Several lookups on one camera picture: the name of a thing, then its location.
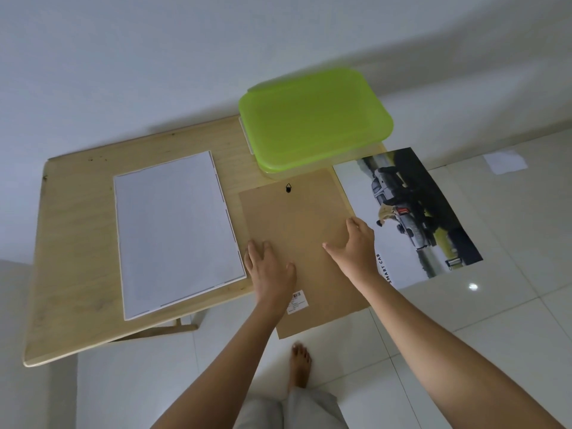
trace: hand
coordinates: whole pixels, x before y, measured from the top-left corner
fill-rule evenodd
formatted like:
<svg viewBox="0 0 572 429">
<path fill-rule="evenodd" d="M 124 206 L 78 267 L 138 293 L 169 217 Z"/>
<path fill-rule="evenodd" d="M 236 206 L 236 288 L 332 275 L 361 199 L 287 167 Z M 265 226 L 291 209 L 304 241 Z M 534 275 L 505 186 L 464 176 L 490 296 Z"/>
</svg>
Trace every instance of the hand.
<svg viewBox="0 0 572 429">
<path fill-rule="evenodd" d="M 248 241 L 244 264 L 252 277 L 256 302 L 282 316 L 294 293 L 296 266 L 292 262 L 286 266 L 280 265 L 268 241 L 262 244 L 260 255 L 252 240 Z"/>
<path fill-rule="evenodd" d="M 338 248 L 328 243 L 322 246 L 346 277 L 360 290 L 372 277 L 379 277 L 375 259 L 374 231 L 358 217 L 348 218 L 346 225 L 349 240 L 345 247 Z"/>
</svg>

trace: table top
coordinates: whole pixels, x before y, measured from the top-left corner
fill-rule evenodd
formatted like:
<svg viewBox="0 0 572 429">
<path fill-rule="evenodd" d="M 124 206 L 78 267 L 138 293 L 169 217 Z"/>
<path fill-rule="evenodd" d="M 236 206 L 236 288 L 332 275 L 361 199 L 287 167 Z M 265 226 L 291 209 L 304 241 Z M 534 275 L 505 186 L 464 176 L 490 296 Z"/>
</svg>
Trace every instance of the table top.
<svg viewBox="0 0 572 429">
<path fill-rule="evenodd" d="M 206 150 L 213 154 L 243 251 L 249 235 L 239 192 L 274 181 L 263 176 L 250 154 L 238 116 L 47 161 L 29 297 L 26 366 L 48 363 L 252 291 L 250 279 L 244 279 L 130 321 L 123 318 L 113 176 Z"/>
</svg>

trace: poster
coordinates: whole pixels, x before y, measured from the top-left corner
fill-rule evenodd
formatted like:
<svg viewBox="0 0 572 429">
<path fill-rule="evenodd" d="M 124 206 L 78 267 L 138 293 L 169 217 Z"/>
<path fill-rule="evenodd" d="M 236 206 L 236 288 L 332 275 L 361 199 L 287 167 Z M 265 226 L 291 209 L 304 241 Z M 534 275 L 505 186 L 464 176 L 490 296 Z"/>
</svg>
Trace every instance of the poster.
<svg viewBox="0 0 572 429">
<path fill-rule="evenodd" d="M 355 215 L 374 230 L 377 268 L 395 288 L 482 260 L 411 148 L 334 169 Z"/>
</svg>

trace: plastic container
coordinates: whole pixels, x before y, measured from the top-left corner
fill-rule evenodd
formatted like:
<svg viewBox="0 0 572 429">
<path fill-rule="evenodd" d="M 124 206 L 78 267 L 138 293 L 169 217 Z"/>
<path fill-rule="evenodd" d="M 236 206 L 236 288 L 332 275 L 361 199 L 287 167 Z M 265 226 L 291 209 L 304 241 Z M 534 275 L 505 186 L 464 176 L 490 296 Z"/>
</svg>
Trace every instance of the plastic container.
<svg viewBox="0 0 572 429">
<path fill-rule="evenodd" d="M 255 86 L 239 111 L 260 169 L 274 179 L 380 153 L 393 130 L 366 80 L 350 69 Z"/>
</svg>

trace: pant leg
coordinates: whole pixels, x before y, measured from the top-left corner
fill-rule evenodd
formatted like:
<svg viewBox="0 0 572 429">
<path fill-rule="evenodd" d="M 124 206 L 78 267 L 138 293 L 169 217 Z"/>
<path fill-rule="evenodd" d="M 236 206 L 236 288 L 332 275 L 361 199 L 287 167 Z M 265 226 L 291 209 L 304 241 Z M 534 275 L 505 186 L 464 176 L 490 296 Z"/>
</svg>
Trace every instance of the pant leg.
<svg viewBox="0 0 572 429">
<path fill-rule="evenodd" d="M 285 429 L 348 429 L 338 400 L 330 393 L 295 387 L 284 408 Z"/>
<path fill-rule="evenodd" d="M 264 397 L 247 397 L 234 429 L 283 429 L 282 404 Z"/>
</svg>

